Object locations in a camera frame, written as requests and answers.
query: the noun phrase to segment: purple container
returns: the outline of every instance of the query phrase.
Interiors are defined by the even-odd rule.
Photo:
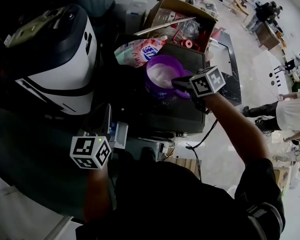
[[[176,89],[162,88],[150,80],[147,71],[155,64],[165,64],[173,68],[178,77],[183,77],[185,75],[185,71],[181,63],[177,59],[169,55],[156,55],[148,61],[145,72],[145,88],[153,96],[162,99],[167,97],[168,95],[172,95],[176,91]]]
[[[192,76],[193,74],[188,71],[188,70],[184,70],[184,76]],[[191,95],[188,93],[188,92],[183,92],[183,91],[180,91],[180,90],[176,90],[175,91],[176,94],[178,94],[179,96],[181,96],[182,98],[186,98],[186,99],[190,99],[191,98]]]

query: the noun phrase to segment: black lid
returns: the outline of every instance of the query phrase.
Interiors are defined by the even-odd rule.
[[[58,28],[54,29],[58,19]],[[81,6],[70,4],[60,17],[45,25],[31,40],[8,48],[10,77],[19,79],[67,63],[81,44],[87,20],[88,15]]]

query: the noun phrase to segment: cardboard box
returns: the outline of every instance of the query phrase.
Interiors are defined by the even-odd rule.
[[[200,35],[198,45],[200,52],[205,53],[208,46],[209,38],[214,30],[216,20],[208,13],[196,8],[195,6],[180,0],[157,0],[158,3],[150,10],[149,15],[144,23],[143,29],[153,26],[154,19],[160,8],[169,9],[176,13],[185,15],[186,17],[196,17],[196,21],[200,23]]]
[[[281,190],[282,196],[285,195],[286,189],[289,188],[289,168],[274,167],[275,182]]]
[[[215,19],[217,19],[219,16],[216,4],[214,2],[211,2],[209,0],[190,0],[190,4],[206,12]]]

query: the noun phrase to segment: white machine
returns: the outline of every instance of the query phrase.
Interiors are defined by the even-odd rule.
[[[16,83],[66,114],[90,112],[98,51],[82,7],[70,4],[45,11],[20,27],[7,47]]]

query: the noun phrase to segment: black cable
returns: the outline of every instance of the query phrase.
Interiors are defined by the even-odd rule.
[[[170,154],[167,155],[162,161],[164,161],[164,160],[168,159],[169,157],[171,157],[171,156],[173,155],[174,151],[175,151],[175,148],[176,148],[176,147],[174,147],[174,148],[172,149],[172,151],[170,152]]]
[[[213,123],[213,125],[211,126],[210,130],[207,132],[207,134],[204,136],[204,138],[200,141],[199,144],[195,145],[194,147],[192,147],[193,149],[196,149],[197,147],[199,147],[205,140],[206,138],[209,136],[209,134],[211,133],[211,131],[216,127],[218,123],[218,120],[216,119]]]
[[[300,152],[300,150],[295,150],[293,153],[294,153],[294,155],[296,156],[296,157],[298,157],[298,156],[300,156],[300,153],[299,154],[296,154],[296,152]]]
[[[199,179],[200,179],[201,182],[202,182],[201,167],[200,167],[199,158],[198,158],[198,155],[197,155],[197,152],[195,151],[195,149],[198,148],[206,140],[206,138],[209,136],[209,134],[212,132],[212,130],[216,127],[217,123],[218,123],[218,120],[216,119],[214,121],[213,125],[211,126],[210,130],[207,132],[207,134],[204,136],[204,138],[197,145],[191,146],[187,143],[188,146],[185,147],[186,149],[192,150],[194,152],[196,165],[197,165],[198,173],[199,173]]]

